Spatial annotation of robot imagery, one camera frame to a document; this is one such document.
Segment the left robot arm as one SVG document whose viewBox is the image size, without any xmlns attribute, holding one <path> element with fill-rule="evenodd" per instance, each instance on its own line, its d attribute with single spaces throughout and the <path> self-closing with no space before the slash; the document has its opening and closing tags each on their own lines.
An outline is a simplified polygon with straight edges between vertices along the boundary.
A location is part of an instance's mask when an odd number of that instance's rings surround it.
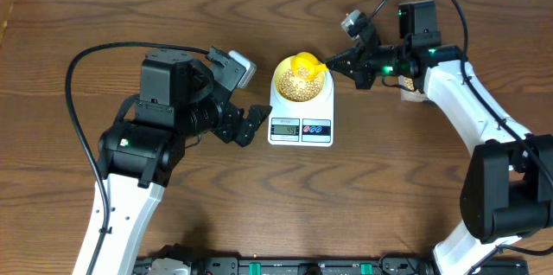
<svg viewBox="0 0 553 275">
<path fill-rule="evenodd" d="M 230 98 L 244 88 L 256 65 L 236 51 L 147 44 L 139 93 L 120 106 L 92 154 L 72 95 L 67 108 L 96 178 L 92 214 L 79 251 L 76 274 L 132 273 L 149 221 L 172 170 L 186 149 L 211 132 L 222 142 L 249 145 L 269 117 L 270 106 L 236 107 Z"/>
</svg>

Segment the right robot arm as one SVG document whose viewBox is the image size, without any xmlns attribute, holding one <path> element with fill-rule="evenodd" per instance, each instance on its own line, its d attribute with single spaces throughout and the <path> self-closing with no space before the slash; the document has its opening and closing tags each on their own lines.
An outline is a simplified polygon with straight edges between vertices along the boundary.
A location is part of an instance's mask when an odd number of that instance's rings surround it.
<svg viewBox="0 0 553 275">
<path fill-rule="evenodd" d="M 456 45 L 442 44 L 433 1 L 402 3 L 402 44 L 384 45 L 369 17 L 355 10 L 341 27 L 356 43 L 327 67 L 370 89 L 377 77 L 404 77 L 436 104 L 471 156 L 460 196 L 461 222 L 434 246 L 419 274 L 481 274 L 515 242 L 552 226 L 552 136 L 536 136 L 481 85 Z"/>
</svg>

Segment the yellow measuring scoop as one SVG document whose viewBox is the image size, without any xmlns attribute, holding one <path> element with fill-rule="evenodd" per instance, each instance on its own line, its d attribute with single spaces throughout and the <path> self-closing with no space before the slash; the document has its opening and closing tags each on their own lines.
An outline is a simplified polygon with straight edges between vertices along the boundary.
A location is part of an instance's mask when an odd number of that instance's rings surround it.
<svg viewBox="0 0 553 275">
<path fill-rule="evenodd" d="M 321 63 L 313 54 L 301 52 L 292 57 L 291 68 L 294 74 L 303 80 L 314 80 L 318 74 L 328 71 L 327 66 Z"/>
</svg>

